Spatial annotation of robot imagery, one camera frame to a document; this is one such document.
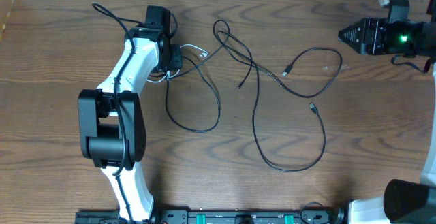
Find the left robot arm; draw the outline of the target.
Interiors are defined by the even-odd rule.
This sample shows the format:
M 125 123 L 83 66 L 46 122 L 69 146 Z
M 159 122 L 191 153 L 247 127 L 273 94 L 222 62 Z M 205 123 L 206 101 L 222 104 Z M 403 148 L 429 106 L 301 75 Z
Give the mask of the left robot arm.
M 168 77 L 182 67 L 180 48 L 170 42 L 175 21 L 170 10 L 148 6 L 145 20 L 125 30 L 124 51 L 110 75 L 78 96 L 82 154 L 110 181 L 119 219 L 127 223 L 161 220 L 142 171 L 146 128 L 140 94 L 151 73 Z

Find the clear tape piece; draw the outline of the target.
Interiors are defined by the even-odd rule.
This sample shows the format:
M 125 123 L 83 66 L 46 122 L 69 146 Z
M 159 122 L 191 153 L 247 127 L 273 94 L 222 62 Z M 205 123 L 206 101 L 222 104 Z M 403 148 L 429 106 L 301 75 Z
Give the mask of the clear tape piece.
M 322 70 L 323 71 L 331 71 L 331 72 L 336 72 L 337 70 L 339 70 L 340 72 L 345 72 L 347 70 L 350 70 L 350 66 L 348 66 L 348 65 L 342 65 L 340 67 L 336 67 L 336 66 L 323 66 Z

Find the wooden board at edge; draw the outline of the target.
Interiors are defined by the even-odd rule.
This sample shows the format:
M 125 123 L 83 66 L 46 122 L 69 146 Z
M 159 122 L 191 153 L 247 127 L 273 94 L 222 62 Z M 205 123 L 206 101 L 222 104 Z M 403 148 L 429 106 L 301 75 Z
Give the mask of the wooden board at edge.
M 3 39 L 6 24 L 9 20 L 15 0 L 0 0 L 0 38 Z

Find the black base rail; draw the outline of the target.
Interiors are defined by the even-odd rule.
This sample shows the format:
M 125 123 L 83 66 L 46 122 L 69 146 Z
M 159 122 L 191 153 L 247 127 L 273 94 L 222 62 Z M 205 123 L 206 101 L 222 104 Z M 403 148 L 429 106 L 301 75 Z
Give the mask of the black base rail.
M 343 208 L 307 206 L 291 211 L 190 211 L 154 210 L 150 219 L 141 223 L 153 224 L 344 224 L 347 214 Z

